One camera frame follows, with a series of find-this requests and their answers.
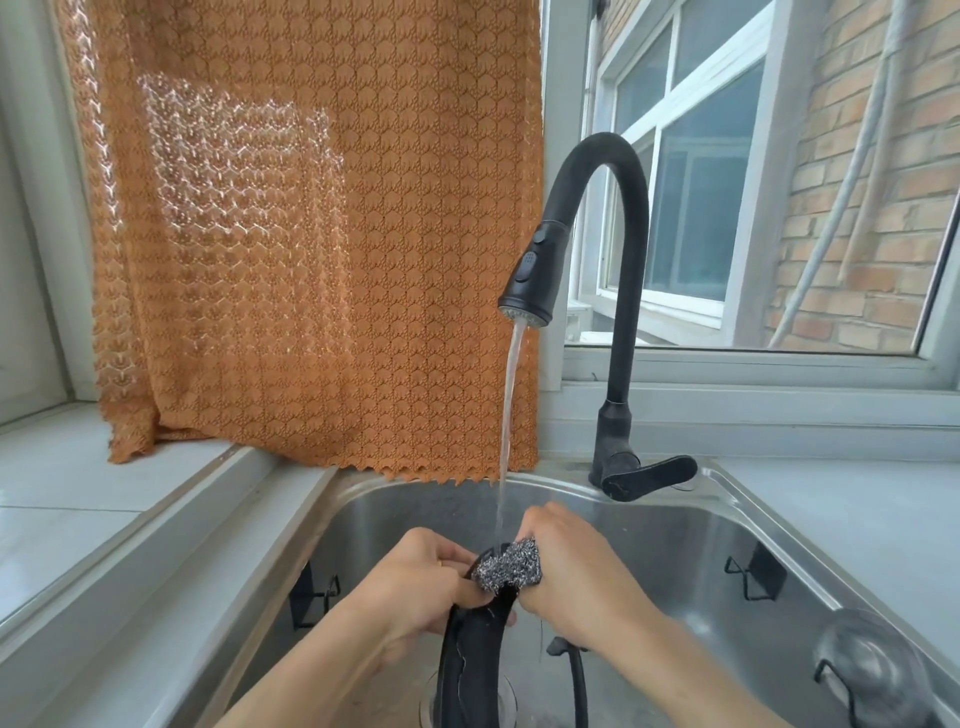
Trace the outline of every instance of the faucet button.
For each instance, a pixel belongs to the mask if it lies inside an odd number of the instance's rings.
[[[517,283],[523,283],[530,279],[530,274],[534,272],[534,266],[537,265],[537,254],[533,251],[527,251],[520,259],[520,264],[516,266],[514,280]]]

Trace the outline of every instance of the orange curtain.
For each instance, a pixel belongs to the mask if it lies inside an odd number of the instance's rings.
[[[541,210],[537,0],[58,0],[111,460],[495,473]],[[537,458],[528,332],[512,466]]]

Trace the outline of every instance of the water stream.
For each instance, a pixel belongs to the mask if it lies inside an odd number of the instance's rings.
[[[500,427],[500,482],[497,485],[496,526],[493,530],[493,542],[497,548],[514,539],[513,534],[503,532],[503,503],[507,490],[507,470],[510,467],[510,412],[514,404],[516,364],[520,359],[520,344],[526,328],[527,322],[522,318],[514,321],[514,335],[510,339],[510,352],[507,354],[507,375],[503,387],[503,424]]]

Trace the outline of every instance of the stainless steel sink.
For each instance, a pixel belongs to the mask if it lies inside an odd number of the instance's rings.
[[[610,541],[646,593],[680,620],[758,698],[796,728],[843,728],[846,706],[812,680],[812,647],[838,606],[882,605],[798,534],[780,523],[724,473],[704,468],[692,490],[666,489],[635,503],[614,503],[586,485],[579,466],[549,465],[507,483],[505,522],[516,531],[524,510],[563,501]],[[487,482],[458,487],[402,483],[345,473],[324,507],[328,526],[311,559],[318,585],[337,575],[343,593],[367,574],[399,537],[427,526],[481,551],[493,542],[496,493]],[[743,576],[757,544],[786,569],[776,599],[745,598]],[[728,559],[731,567],[725,570]],[[763,586],[747,577],[751,599]],[[883,614],[888,619],[896,619]],[[924,652],[935,688],[957,706],[957,682],[933,650],[898,624]],[[303,633],[283,610],[253,658],[236,695],[249,688]],[[501,671],[516,694],[520,728],[571,726],[573,704],[566,658],[548,657],[549,625],[520,610],[508,631]],[[349,728],[421,726],[421,703],[439,662],[440,638],[425,637],[401,664],[353,695],[333,725]],[[595,654],[584,659],[592,728],[667,726],[669,721]]]

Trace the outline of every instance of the black object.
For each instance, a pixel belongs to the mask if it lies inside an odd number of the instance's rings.
[[[570,657],[570,672],[573,675],[573,725],[574,728],[587,728],[587,678],[584,677],[584,661],[580,658],[583,650],[571,644],[563,637],[555,637],[546,647],[551,657],[566,653]]]
[[[329,583],[326,585],[325,592],[315,592],[313,588],[313,570],[310,569],[310,562],[306,563],[300,576],[297,577],[297,583],[290,590],[290,616],[293,618],[294,629],[309,629],[317,626],[315,621],[303,621],[306,613],[310,609],[313,600],[322,597],[324,600],[324,617],[330,611],[330,602],[332,599],[340,596],[340,577],[333,574]]]
[[[776,601],[786,581],[786,569],[777,557],[770,553],[770,549],[761,542],[756,542],[754,555],[750,557],[750,564],[746,569],[740,567],[732,556],[727,557],[723,567],[724,573],[738,573],[743,577],[743,598],[747,601]],[[751,595],[748,575],[763,590],[762,595]]]
[[[830,668],[830,672],[833,673],[833,676],[840,681],[844,690],[847,691],[847,722],[851,728],[863,728],[863,725],[856,717],[856,699],[853,696],[853,689],[830,660],[824,659],[817,663],[817,668],[813,671],[813,682],[821,683],[824,679],[824,671],[828,667]],[[944,723],[935,712],[931,711],[921,728],[944,728]]]
[[[493,548],[480,554],[467,571],[467,578],[472,576],[477,564],[493,554]],[[476,609],[454,606],[450,610],[437,670],[437,694],[432,712],[434,728],[500,728],[497,714],[500,645],[516,595],[516,588],[508,585],[497,592],[487,606]],[[555,646],[555,642],[547,648],[547,653],[570,655],[576,728],[587,728],[587,686],[580,651],[566,640],[563,645]],[[551,648],[560,651],[551,652]]]
[[[819,683],[824,679],[824,670],[829,667],[830,672],[840,681],[840,684],[847,691],[847,721],[851,725],[851,728],[862,728],[860,722],[856,719],[856,701],[853,699],[853,691],[850,689],[850,686],[847,685],[847,681],[843,679],[843,675],[837,672],[836,667],[833,666],[833,663],[830,660],[821,660],[817,664],[817,669],[813,672],[813,682]]]
[[[627,396],[634,366],[650,211],[640,160],[622,136],[596,133],[570,152],[554,180],[540,226],[511,273],[497,305],[508,316],[516,316],[516,312],[521,311],[541,326],[550,323],[563,277],[570,229],[587,182],[602,164],[613,171],[623,200],[623,261],[613,321],[607,401],[597,418],[589,481],[613,500],[630,501],[668,485],[686,482],[697,474],[698,467],[692,457],[680,455],[644,468],[630,447],[632,417]]]

